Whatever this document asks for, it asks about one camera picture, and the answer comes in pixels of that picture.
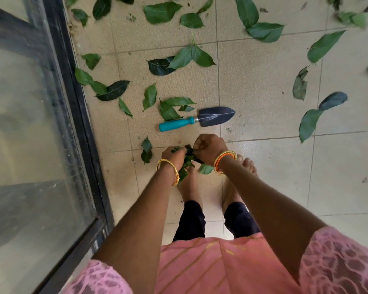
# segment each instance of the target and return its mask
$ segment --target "person's right hand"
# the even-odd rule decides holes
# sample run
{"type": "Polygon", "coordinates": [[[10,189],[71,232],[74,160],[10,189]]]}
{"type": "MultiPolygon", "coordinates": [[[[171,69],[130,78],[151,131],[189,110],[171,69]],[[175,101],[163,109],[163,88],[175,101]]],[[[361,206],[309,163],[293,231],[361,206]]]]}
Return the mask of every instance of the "person's right hand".
{"type": "Polygon", "coordinates": [[[214,166],[216,158],[228,150],[225,141],[215,134],[201,134],[193,145],[193,154],[204,163],[214,166]]]}

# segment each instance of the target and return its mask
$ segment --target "pink top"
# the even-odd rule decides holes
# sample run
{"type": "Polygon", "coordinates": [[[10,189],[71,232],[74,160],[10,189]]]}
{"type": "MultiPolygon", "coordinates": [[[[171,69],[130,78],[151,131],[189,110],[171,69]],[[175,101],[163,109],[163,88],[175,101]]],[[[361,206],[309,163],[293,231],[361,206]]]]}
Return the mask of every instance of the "pink top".
{"type": "MultiPolygon", "coordinates": [[[[179,240],[161,247],[154,293],[368,293],[368,248],[333,227],[312,236],[298,285],[261,233],[235,240],[179,240]]],[[[64,294],[130,294],[112,267],[91,260],[64,294]]]]}

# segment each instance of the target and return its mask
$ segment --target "hand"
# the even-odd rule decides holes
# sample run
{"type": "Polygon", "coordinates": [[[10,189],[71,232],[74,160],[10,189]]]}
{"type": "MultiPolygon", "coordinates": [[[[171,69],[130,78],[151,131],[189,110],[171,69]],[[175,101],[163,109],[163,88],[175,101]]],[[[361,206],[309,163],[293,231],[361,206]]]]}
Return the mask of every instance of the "hand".
{"type": "Polygon", "coordinates": [[[193,145],[193,154],[204,163],[214,166],[220,153],[228,150],[225,141],[215,134],[201,134],[193,145]]]}
{"type": "Polygon", "coordinates": [[[182,147],[174,153],[171,152],[172,149],[174,149],[174,147],[167,148],[162,153],[161,158],[171,161],[176,166],[177,171],[179,171],[184,164],[184,158],[187,153],[187,149],[185,147],[182,147]]]}

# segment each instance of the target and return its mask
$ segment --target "black trowel blade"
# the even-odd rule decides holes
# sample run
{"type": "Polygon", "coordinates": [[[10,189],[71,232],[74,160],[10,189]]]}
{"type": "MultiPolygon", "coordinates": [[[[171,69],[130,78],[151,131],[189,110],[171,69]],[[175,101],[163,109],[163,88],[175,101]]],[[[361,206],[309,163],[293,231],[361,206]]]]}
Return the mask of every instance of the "black trowel blade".
{"type": "Polygon", "coordinates": [[[229,107],[212,107],[199,110],[199,123],[202,127],[223,124],[229,121],[236,112],[229,107]]]}

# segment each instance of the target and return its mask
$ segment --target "person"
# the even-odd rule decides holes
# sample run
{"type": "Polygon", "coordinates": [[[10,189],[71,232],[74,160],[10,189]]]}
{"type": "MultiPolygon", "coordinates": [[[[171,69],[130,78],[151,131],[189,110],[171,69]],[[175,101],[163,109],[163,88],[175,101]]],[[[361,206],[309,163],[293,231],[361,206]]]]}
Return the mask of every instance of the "person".
{"type": "Polygon", "coordinates": [[[368,248],[264,183],[252,161],[236,159],[222,138],[201,134],[193,148],[230,181],[222,210],[235,239],[205,238],[197,173],[189,167],[179,186],[184,211],[177,232],[161,247],[169,191],[186,154],[168,148],[141,196],[64,293],[368,293],[368,248]]]}

